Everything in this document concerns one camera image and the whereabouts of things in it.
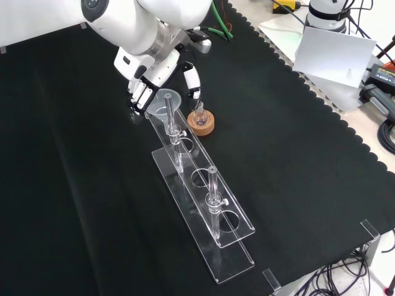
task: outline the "paper sheet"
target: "paper sheet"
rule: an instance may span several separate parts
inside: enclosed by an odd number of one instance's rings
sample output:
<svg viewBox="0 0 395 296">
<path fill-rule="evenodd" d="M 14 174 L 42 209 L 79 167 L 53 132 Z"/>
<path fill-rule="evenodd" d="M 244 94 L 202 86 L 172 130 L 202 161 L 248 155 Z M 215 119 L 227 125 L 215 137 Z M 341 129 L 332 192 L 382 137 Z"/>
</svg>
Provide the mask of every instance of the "paper sheet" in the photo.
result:
<svg viewBox="0 0 395 296">
<path fill-rule="evenodd" d="M 293 70 L 358 88 L 376 41 L 307 27 Z"/>
</svg>

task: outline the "clear acrylic stand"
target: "clear acrylic stand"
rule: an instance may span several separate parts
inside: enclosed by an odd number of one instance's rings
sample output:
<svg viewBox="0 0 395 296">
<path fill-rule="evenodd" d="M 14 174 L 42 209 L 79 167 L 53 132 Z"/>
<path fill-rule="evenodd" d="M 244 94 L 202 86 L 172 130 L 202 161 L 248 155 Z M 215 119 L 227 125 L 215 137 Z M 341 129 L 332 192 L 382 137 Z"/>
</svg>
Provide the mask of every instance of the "clear acrylic stand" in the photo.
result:
<svg viewBox="0 0 395 296">
<path fill-rule="evenodd" d="M 163 148 L 152 153 L 217 283 L 254 266 L 241 239 L 252 226 L 212 160 L 174 105 L 179 94 L 161 89 L 148 109 Z"/>
</svg>

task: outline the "small glass vial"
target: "small glass vial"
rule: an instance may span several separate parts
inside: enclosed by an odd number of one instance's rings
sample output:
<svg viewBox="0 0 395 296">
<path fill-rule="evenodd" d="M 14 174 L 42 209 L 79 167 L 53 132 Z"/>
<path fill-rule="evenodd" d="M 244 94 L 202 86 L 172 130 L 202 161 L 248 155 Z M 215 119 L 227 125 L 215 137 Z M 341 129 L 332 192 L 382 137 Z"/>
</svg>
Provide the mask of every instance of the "small glass vial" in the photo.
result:
<svg viewBox="0 0 395 296">
<path fill-rule="evenodd" d="M 197 105 L 197 109 L 193 112 L 192 121 L 195 125 L 203 126 L 210 122 L 209 114 L 203 109 L 203 102 Z"/>
</svg>

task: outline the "black cloth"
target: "black cloth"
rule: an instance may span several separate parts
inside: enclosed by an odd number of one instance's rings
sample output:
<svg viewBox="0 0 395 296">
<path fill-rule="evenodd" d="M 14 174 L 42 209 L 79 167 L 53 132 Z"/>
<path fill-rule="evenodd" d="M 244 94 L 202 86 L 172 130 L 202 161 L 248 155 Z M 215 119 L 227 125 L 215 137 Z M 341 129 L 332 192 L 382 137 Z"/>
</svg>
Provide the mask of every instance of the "black cloth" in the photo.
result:
<svg viewBox="0 0 395 296">
<path fill-rule="evenodd" d="M 75 26 L 0 55 L 1 295 L 267 295 L 266 268 L 284 286 L 369 241 L 362 220 L 395 227 L 393 174 L 226 11 L 235 38 L 182 59 L 215 115 L 201 141 L 256 228 L 256 266 L 211 279 L 152 160 L 153 128 L 130 121 L 117 48 Z M 167 86 L 185 97 L 182 73 Z"/>
</svg>

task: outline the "power adapter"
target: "power adapter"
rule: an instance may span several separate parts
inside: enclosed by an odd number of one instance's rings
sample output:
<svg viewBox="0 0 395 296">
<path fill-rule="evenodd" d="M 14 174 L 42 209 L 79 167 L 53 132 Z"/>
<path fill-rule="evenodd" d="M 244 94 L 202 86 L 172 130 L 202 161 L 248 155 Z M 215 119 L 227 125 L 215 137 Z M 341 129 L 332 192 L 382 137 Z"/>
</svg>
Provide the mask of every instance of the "power adapter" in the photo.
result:
<svg viewBox="0 0 395 296">
<path fill-rule="evenodd" d="M 374 64 L 366 85 L 374 84 L 384 93 L 395 96 L 395 72 Z"/>
</svg>

